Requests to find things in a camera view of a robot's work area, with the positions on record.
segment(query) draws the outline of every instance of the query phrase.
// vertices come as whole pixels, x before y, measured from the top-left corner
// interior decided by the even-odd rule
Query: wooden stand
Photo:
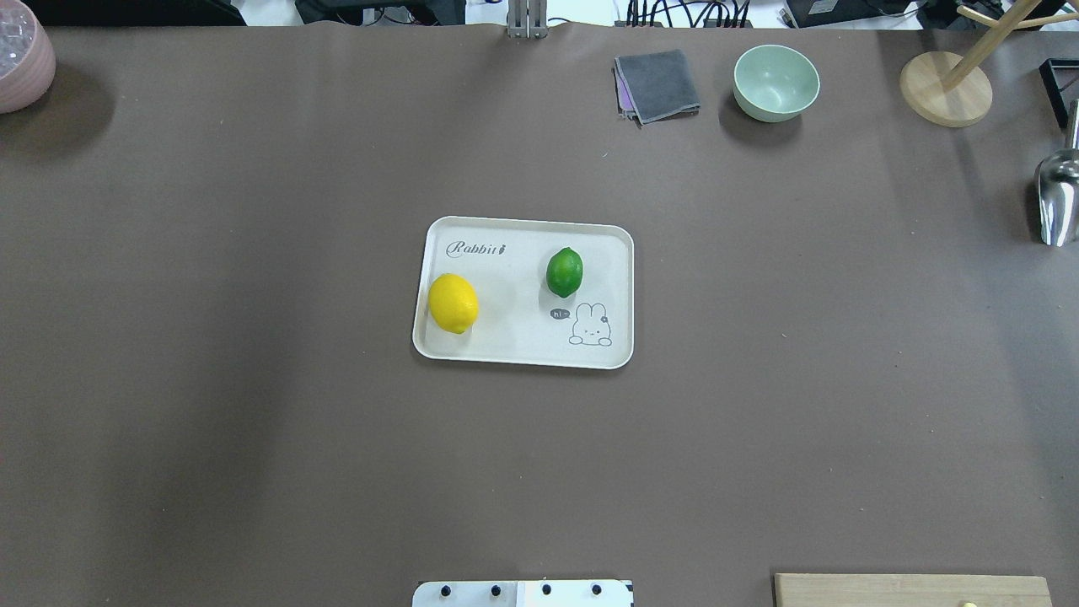
[[[1019,0],[999,22],[970,9],[960,10],[964,15],[989,26],[991,29],[966,56],[931,52],[911,59],[899,75],[899,87],[903,92],[903,98],[921,118],[942,126],[970,126],[984,118],[993,105],[993,86],[989,85],[985,72],[978,67],[985,57],[989,56],[989,53],[1016,28],[1079,18],[1079,14],[1074,14],[1053,17],[1052,22],[1046,19],[1024,22],[1023,18],[1030,14],[1039,1]]]

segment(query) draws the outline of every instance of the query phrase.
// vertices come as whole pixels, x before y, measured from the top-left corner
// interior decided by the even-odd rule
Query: bunny illustration
[[[602,303],[582,303],[577,306],[577,318],[573,321],[570,344],[585,346],[610,346],[611,326],[606,320],[606,308]]]

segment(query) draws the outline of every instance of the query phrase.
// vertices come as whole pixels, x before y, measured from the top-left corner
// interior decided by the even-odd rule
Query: scoop handle
[[[1064,144],[1071,149],[1079,149],[1079,99],[1074,99],[1068,106],[1068,126],[1064,130]]]

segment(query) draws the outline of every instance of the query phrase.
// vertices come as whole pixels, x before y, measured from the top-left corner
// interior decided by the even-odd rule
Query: bowl
[[[754,46],[735,64],[735,100],[762,122],[802,113],[820,93],[820,74],[805,55],[779,44]]]
[[[18,0],[0,0],[0,113],[41,98],[56,74],[56,55],[33,12]]]

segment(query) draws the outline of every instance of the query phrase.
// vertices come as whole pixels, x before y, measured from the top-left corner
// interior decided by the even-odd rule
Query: wooden board
[[[777,607],[1052,607],[1030,576],[776,574]]]

